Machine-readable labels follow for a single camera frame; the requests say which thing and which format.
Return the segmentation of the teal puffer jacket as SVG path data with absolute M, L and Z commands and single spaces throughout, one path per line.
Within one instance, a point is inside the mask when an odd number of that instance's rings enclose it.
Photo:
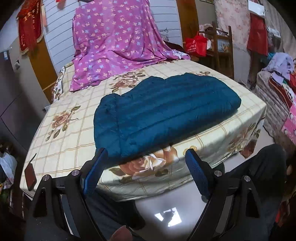
M 241 106 L 221 80 L 192 73 L 151 76 L 125 94 L 109 94 L 94 114 L 94 141 L 112 164 L 179 142 L 230 117 Z

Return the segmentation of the pile of clothes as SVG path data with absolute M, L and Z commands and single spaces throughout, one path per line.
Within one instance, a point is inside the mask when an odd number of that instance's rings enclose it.
M 283 52 L 273 55 L 257 73 L 255 93 L 267 105 L 264 128 L 276 140 L 295 139 L 295 63 Z

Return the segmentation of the dark red phone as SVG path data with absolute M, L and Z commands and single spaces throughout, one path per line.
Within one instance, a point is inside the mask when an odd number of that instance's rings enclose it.
M 26 166 L 26 168 L 24 170 L 26 184 L 27 184 L 27 188 L 28 188 L 29 191 L 32 191 L 34 189 L 34 186 L 37 183 L 36 174 L 35 174 L 35 171 L 34 171 L 34 167 L 32 165 L 32 161 L 34 160 L 36 155 L 37 154 L 34 154 L 34 156 L 32 157 L 32 159 L 30 159 L 28 165 Z

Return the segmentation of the dark grey wardrobe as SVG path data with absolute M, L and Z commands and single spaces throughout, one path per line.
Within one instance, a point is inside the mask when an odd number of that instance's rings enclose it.
M 47 106 L 29 58 L 16 48 L 1 52 L 1 136 L 27 153 Z

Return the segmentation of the wooden chair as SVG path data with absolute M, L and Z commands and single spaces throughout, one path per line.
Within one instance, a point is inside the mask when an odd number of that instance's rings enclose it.
M 216 22 L 201 32 L 211 43 L 206 56 L 200 58 L 200 63 L 234 79 L 232 29 L 224 31 L 217 27 Z

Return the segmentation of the red hanging garment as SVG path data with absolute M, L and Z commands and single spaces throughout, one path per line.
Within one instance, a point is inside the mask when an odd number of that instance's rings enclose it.
M 250 32 L 247 42 L 247 49 L 257 52 L 260 55 L 267 56 L 268 40 L 267 29 L 263 18 L 250 14 Z

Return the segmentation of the red shopping bag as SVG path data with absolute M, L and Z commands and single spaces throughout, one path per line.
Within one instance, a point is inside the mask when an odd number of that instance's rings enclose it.
M 207 38 L 197 34 L 193 38 L 185 39 L 185 52 L 195 57 L 206 57 L 207 55 Z

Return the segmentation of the purple floral bed sheet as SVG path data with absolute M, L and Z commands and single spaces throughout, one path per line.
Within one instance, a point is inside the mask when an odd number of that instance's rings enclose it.
M 91 1 L 76 9 L 72 32 L 71 92 L 167 59 L 190 58 L 165 44 L 149 1 Z

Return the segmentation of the red hanging wall decoration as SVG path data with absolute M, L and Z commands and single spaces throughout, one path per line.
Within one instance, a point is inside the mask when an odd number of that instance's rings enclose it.
M 16 20 L 18 22 L 18 38 L 22 55 L 33 51 L 43 38 L 41 0 L 24 1 Z

